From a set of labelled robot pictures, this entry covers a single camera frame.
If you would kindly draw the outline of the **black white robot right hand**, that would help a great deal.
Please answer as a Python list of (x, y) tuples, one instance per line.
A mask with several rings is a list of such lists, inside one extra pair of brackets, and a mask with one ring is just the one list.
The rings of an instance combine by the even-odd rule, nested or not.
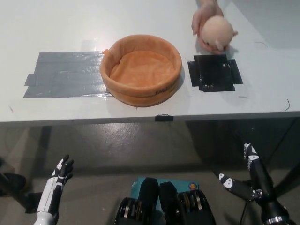
[(263, 161), (250, 143), (244, 144), (244, 159), (250, 173), (250, 182), (233, 179), (222, 172), (214, 172), (220, 183), (233, 195), (248, 202), (256, 201), (261, 207), (263, 224), (289, 220), (289, 214), (277, 200), (273, 181)]

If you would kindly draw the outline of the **person's bare hand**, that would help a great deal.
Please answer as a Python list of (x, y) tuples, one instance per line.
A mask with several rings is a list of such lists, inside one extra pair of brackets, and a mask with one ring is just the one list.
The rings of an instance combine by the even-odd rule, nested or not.
[(192, 31), (199, 45), (213, 54), (221, 54), (233, 37), (232, 25), (224, 18), (216, 0), (200, 0), (192, 19)]

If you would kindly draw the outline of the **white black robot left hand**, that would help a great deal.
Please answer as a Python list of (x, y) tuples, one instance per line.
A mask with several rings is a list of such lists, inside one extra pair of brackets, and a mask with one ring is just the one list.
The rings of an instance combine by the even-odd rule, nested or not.
[(69, 160), (69, 155), (66, 155), (57, 164), (45, 185), (37, 212), (58, 215), (63, 188), (67, 181), (73, 177), (73, 163), (74, 160)]

